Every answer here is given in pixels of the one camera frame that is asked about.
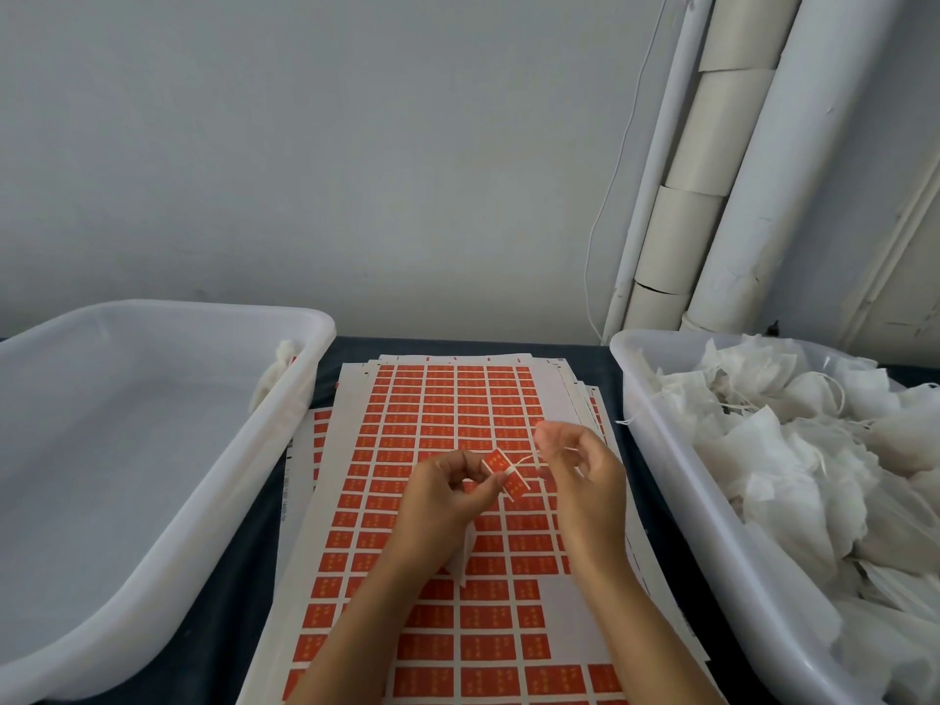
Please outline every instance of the person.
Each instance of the person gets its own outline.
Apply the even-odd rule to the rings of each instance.
[[[718,705],[723,700],[627,561],[626,471],[594,432],[536,426],[558,492],[558,529],[571,576],[604,634],[632,705]],[[464,479],[479,483],[465,493]],[[504,473],[457,451],[417,464],[388,544],[288,699],[288,705],[378,703],[405,620],[429,578],[463,543],[467,524],[499,497]]]

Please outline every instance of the white wire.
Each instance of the white wire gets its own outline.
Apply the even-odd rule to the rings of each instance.
[[[597,228],[598,222],[601,220],[601,214],[604,212],[604,207],[607,205],[607,198],[610,197],[610,189],[614,187],[614,180],[617,178],[617,171],[620,170],[620,161],[623,160],[623,149],[627,145],[627,133],[630,132],[630,125],[634,121],[634,114],[636,113],[636,100],[640,95],[640,81],[643,79],[643,70],[646,68],[647,61],[650,60],[650,52],[652,51],[652,43],[656,40],[656,33],[659,31],[659,24],[663,21],[663,10],[665,9],[665,3],[667,0],[663,0],[663,3],[659,6],[659,15],[656,17],[656,26],[653,27],[652,36],[650,37],[650,44],[647,45],[646,54],[643,55],[643,63],[640,65],[640,71],[636,75],[636,86],[634,88],[634,100],[630,106],[630,117],[627,118],[627,128],[623,129],[623,138],[620,139],[620,153],[617,155],[617,165],[614,166],[614,175],[610,176],[610,183],[607,185],[607,191],[604,193],[604,200],[601,201],[601,209],[597,211],[597,217],[594,218],[594,224],[590,227],[590,234],[587,236],[587,256],[585,257],[585,307],[587,308],[587,320],[590,322],[590,328],[594,330],[594,333],[602,341],[604,338],[601,336],[601,332],[598,331],[597,326],[594,325],[594,319],[590,315],[590,297],[588,296],[588,264],[590,263],[590,247],[594,242],[594,230]]]

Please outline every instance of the gray wall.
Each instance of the gray wall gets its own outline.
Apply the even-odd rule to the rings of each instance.
[[[843,303],[940,142],[940,0],[907,0],[757,325],[834,345]]]
[[[127,297],[591,342],[661,0],[0,0],[0,335]],[[684,10],[589,294],[603,322]]]

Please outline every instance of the pile of tea bags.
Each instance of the pile of tea bags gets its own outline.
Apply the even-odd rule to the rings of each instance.
[[[709,342],[651,377],[809,628],[898,705],[940,703],[940,387],[810,370],[788,339]]]

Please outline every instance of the white plastic bin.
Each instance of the white plastic bin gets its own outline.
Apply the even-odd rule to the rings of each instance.
[[[91,696],[160,651],[334,336],[309,309],[129,301],[0,343],[0,703]],[[282,339],[302,350],[249,416]]]
[[[613,337],[610,351],[623,369],[630,432],[747,660],[771,692],[788,705],[881,703],[840,667],[777,587],[762,554],[639,367],[642,353],[654,371],[690,371],[710,338],[719,349],[741,343],[739,335],[705,331],[636,329]],[[828,373],[831,359],[843,356],[818,344],[799,344],[813,370]]]

